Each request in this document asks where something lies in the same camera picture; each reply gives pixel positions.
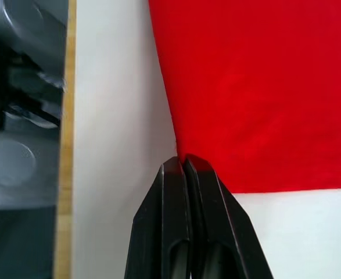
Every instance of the white surface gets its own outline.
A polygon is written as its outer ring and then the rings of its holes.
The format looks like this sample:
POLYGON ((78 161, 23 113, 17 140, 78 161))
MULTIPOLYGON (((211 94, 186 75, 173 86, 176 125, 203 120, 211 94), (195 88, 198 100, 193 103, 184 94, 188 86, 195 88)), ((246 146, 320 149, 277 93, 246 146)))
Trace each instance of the white surface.
MULTIPOLYGON (((73 279, 121 279, 175 140, 147 0, 77 2, 73 279)), ((239 195, 276 279, 341 278, 341 191, 239 195)))

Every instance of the gray plastic object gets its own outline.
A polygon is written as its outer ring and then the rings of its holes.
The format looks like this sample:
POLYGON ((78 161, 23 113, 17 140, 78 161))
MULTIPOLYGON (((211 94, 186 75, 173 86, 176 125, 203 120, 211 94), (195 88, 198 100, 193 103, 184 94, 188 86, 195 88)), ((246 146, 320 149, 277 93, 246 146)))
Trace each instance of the gray plastic object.
POLYGON ((0 0, 0 40, 62 77, 66 26, 33 0, 0 0))
POLYGON ((58 194, 58 141, 0 132, 0 209, 53 206, 58 194))

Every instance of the red fabric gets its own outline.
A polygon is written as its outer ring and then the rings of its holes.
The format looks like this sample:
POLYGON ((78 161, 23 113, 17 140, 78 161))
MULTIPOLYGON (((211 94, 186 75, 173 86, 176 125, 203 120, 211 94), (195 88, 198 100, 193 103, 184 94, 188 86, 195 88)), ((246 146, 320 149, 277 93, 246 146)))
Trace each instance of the red fabric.
POLYGON ((150 0, 178 153, 231 192, 341 188, 341 0, 150 0))

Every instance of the black clamp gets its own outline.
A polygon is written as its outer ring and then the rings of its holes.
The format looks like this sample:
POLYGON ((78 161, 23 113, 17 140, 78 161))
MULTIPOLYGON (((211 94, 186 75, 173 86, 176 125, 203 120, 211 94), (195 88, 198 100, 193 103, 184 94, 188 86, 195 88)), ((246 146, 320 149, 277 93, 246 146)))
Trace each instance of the black clamp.
POLYGON ((125 279, 273 278, 249 216, 202 159, 160 168, 133 221, 125 279))

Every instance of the wooden strip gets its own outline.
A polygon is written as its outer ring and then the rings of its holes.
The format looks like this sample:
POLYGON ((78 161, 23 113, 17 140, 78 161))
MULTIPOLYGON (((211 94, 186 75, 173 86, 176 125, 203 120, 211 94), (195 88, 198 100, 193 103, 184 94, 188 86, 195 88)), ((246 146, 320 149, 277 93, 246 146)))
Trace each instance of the wooden strip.
POLYGON ((59 200, 57 215, 54 278, 71 278, 72 175, 74 125, 74 75, 76 49, 76 0, 69 0, 66 48, 66 90, 63 99, 62 139, 60 146, 59 200))

